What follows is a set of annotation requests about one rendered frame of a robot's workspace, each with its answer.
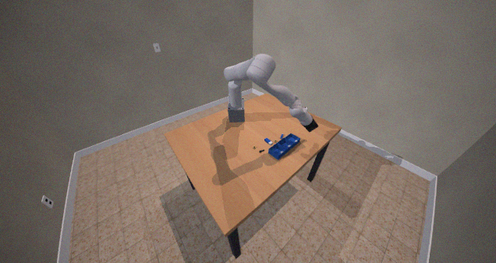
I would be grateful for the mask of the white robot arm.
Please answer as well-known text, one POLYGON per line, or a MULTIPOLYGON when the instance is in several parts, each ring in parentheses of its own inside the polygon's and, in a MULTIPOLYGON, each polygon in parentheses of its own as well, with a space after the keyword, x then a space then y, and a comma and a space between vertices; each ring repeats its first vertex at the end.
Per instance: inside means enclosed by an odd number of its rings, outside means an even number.
POLYGON ((292 117, 297 118, 300 122, 307 121, 310 115, 308 111, 303 108, 299 97, 295 96, 290 89, 285 86, 270 85, 267 82, 271 74, 274 72, 275 66, 275 60, 271 56, 259 54, 250 60, 225 68, 225 78, 230 81, 230 105, 233 108, 238 108, 242 105, 242 80, 251 80, 256 85, 263 88, 266 92, 275 96, 283 105, 288 106, 289 113, 292 117))

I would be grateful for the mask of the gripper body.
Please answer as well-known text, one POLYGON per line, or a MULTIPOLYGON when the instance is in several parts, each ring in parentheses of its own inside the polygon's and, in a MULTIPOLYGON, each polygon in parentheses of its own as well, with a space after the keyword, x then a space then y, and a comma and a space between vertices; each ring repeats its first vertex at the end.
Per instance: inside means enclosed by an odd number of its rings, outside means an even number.
POLYGON ((318 127, 317 123, 315 121, 313 121, 313 117, 311 115, 309 116, 309 119, 307 121, 300 122, 300 123, 306 128, 306 130, 308 132, 311 132, 312 130, 314 130, 318 127))

